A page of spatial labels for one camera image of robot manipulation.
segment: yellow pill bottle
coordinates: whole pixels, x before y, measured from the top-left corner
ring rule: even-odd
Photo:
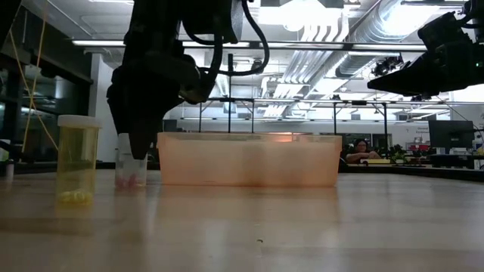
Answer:
[[[56,200],[91,205],[96,181],[96,158],[101,121],[89,116],[59,116]]]

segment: plastic cup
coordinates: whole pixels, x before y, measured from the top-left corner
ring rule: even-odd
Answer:
[[[95,192],[98,134],[101,121],[89,116],[59,116],[56,199],[90,205]]]
[[[116,154],[115,183],[118,189],[133,189],[146,186],[147,156],[135,159],[131,152],[129,135],[121,133],[118,136]]]

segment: table surface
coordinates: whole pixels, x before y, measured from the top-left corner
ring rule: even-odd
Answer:
[[[326,189],[160,186],[90,209],[54,204],[54,174],[0,189],[2,271],[483,271],[484,187],[340,175]]]

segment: translucent plastic bin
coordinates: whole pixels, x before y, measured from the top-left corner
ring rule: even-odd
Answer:
[[[89,205],[95,190],[98,133],[101,122],[88,116],[59,116],[56,199]]]
[[[129,134],[118,136],[116,152],[116,188],[139,188],[146,186],[147,157],[135,159],[131,153]]]
[[[340,136],[159,133],[163,184],[332,187]]]

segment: woman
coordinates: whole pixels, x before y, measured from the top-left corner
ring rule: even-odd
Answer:
[[[360,163],[360,159],[381,159],[378,153],[368,150],[365,139],[356,139],[354,149],[346,155],[347,163]]]

